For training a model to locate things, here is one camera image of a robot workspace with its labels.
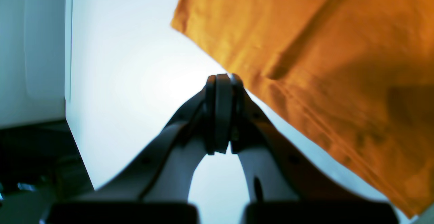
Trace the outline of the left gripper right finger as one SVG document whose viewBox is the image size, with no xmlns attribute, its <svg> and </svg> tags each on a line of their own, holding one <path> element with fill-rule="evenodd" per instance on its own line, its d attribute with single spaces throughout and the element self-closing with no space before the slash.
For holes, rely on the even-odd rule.
<svg viewBox="0 0 434 224">
<path fill-rule="evenodd" d="M 333 181 L 283 136 L 243 87 L 217 75 L 217 127 L 237 154 L 252 202 L 377 202 Z"/>
</svg>

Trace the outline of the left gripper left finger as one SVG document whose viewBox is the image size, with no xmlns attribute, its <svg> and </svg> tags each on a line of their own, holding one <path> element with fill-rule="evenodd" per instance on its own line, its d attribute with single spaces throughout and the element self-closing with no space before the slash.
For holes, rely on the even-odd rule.
<svg viewBox="0 0 434 224">
<path fill-rule="evenodd" d="M 195 169 L 206 154 L 204 102 L 216 76 L 184 103 L 161 133 L 110 182 L 80 201 L 186 202 Z"/>
</svg>

